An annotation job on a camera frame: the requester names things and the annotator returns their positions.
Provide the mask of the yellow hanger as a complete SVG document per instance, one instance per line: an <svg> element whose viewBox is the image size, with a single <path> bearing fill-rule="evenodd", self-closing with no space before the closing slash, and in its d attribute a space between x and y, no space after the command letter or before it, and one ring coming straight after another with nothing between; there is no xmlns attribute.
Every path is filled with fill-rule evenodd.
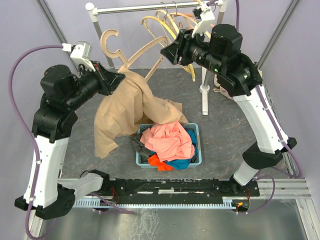
<svg viewBox="0 0 320 240"><path fill-rule="evenodd" d="M175 40L180 30L173 18L169 15L168 10L156 10L155 16L162 22L162 26L165 28L165 30L163 31L165 33L169 33L172 39ZM195 82L196 74L194 67L191 64L189 64L188 66L182 66L182 68L191 75L192 81Z"/></svg>

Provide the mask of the beige hanger of beige shirt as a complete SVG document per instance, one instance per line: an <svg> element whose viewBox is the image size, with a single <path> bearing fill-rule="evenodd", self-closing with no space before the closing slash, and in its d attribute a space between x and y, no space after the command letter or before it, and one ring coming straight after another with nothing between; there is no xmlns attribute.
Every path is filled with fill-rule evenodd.
<svg viewBox="0 0 320 240"><path fill-rule="evenodd" d="M157 37L150 42L146 43L143 47L141 47L138 51L136 51L129 59L126 59L125 55L120 49L117 49L114 52L111 52L107 45L107 39L110 36L117 37L119 32L115 29L108 29L104 31L100 37L100 47L102 52L106 57L110 57L112 59L119 58L121 62L123 63L123 67L128 70L129 67L139 58L141 57L146 51L151 49L157 44L164 43L164 46L166 47L168 45L168 40L165 36Z"/></svg>

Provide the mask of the beige t shirt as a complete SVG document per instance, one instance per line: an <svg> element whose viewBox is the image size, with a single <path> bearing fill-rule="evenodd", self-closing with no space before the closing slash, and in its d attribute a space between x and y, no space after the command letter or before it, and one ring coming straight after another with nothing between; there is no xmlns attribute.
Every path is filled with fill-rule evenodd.
<svg viewBox="0 0 320 240"><path fill-rule="evenodd" d="M125 79L113 94L105 96L94 117L94 155L105 158L118 147L115 139L137 132L141 124L187 124L181 103L153 95L148 81L124 66Z"/></svg>

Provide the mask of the beige plastic hanger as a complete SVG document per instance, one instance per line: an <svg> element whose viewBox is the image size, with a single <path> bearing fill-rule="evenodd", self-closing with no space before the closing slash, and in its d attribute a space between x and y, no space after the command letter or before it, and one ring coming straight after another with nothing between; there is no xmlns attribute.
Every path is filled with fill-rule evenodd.
<svg viewBox="0 0 320 240"><path fill-rule="evenodd" d="M196 23L197 23L197 20L196 20L195 16L192 15L192 14L180 13L180 12L173 13L173 14L172 14L172 18L175 19L176 17L183 17L184 20L185 20L185 22L186 22L186 23L190 23L190 24L193 26L193 28L195 27L195 25L196 25Z"/></svg>

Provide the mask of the white hanger of grey shirt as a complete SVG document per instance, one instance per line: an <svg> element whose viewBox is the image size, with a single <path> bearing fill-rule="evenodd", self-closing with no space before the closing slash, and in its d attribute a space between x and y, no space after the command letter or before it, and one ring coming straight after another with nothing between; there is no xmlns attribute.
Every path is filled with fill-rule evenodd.
<svg viewBox="0 0 320 240"><path fill-rule="evenodd" d="M164 30L166 30L166 29L163 27L162 22L156 16L152 16L152 15L145 16L142 18L141 24L145 27L145 29L150 33L150 35L154 39L157 38L157 36L152 32L152 30L149 26L150 21L153 21L159 25L159 27L162 29L162 31L164 33L164 36L167 38L168 43L172 43L172 41L175 40L175 39L172 39L172 36L168 32L167 33L164 32Z"/></svg>

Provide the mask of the dark grey t shirt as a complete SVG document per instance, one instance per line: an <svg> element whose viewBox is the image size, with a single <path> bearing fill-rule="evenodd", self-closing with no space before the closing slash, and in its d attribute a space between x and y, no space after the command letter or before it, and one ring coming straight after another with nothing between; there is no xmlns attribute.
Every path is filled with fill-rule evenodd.
<svg viewBox="0 0 320 240"><path fill-rule="evenodd" d="M148 159L154 154L151 150L145 147L145 144L141 142L142 133L136 133L130 137L130 142L135 151L140 156L140 162L147 164Z"/></svg>

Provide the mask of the pink t shirt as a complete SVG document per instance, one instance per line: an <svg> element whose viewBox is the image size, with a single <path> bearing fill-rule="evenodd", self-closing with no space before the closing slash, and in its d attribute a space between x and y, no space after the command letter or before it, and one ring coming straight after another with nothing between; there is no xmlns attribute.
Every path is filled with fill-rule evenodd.
<svg viewBox="0 0 320 240"><path fill-rule="evenodd" d="M140 142L161 162L188 160L195 155L190 135L180 122L154 124L142 132Z"/></svg>

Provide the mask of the orange t shirt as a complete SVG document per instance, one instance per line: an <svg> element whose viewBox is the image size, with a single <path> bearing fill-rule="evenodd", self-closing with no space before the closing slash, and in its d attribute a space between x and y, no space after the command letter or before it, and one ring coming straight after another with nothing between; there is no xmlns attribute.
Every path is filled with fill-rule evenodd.
<svg viewBox="0 0 320 240"><path fill-rule="evenodd" d="M156 153L150 156L147 161L150 166L157 167L157 170L160 172L172 171L174 169L172 166L167 165L165 162L161 162Z"/></svg>

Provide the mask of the blue t shirt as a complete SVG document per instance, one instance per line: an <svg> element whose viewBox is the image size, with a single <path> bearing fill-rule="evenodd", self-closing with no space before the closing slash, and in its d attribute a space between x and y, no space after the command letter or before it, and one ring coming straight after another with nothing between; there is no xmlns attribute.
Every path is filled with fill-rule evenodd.
<svg viewBox="0 0 320 240"><path fill-rule="evenodd" d="M188 135L190 136L192 145L194 147L194 155L190 159L175 159L171 161L164 161L167 165L173 167L176 170L184 170L189 167L190 164L196 162L198 158L198 141L195 132L191 128L185 129Z"/></svg>

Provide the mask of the orange hanger of blue shirt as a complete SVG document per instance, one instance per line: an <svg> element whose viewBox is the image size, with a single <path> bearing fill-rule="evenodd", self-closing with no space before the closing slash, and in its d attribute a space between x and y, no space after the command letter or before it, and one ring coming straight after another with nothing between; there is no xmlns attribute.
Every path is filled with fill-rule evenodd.
<svg viewBox="0 0 320 240"><path fill-rule="evenodd" d="M181 30L181 29L191 30L191 29L194 28L190 23L188 23L188 22L187 23L183 23L181 21L178 22L177 27L178 27L179 30Z"/></svg>

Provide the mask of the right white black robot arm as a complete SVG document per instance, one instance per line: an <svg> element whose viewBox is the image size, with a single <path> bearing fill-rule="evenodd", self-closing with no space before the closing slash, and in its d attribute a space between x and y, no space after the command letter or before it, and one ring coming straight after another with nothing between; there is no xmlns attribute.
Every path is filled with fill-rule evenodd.
<svg viewBox="0 0 320 240"><path fill-rule="evenodd" d="M244 113L256 142L243 154L243 163L229 183L231 193L242 195L259 170L276 166L297 140L287 136L267 100L257 66L241 52L243 36L230 24L218 24L204 41L195 29L181 29L176 39L160 53L172 64L192 63L216 74L217 82Z"/></svg>

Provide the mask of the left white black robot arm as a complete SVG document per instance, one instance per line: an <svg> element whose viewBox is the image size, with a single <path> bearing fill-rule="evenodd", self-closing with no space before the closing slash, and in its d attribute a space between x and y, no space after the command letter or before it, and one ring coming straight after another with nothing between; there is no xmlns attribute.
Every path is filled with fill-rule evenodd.
<svg viewBox="0 0 320 240"><path fill-rule="evenodd" d="M14 205L24 211L31 208L43 220L63 217L84 196L92 192L106 195L111 189L109 174L96 169L75 181L58 182L60 164L78 120L76 110L95 94L111 95L126 78L123 73L106 70L98 61L92 61L91 65L93 69L80 64L80 76L72 74L66 65L54 65L40 81L44 93L31 129L31 138L38 146L31 171L39 168L38 177L34 194L31 195L34 180L31 175L25 194Z"/></svg>

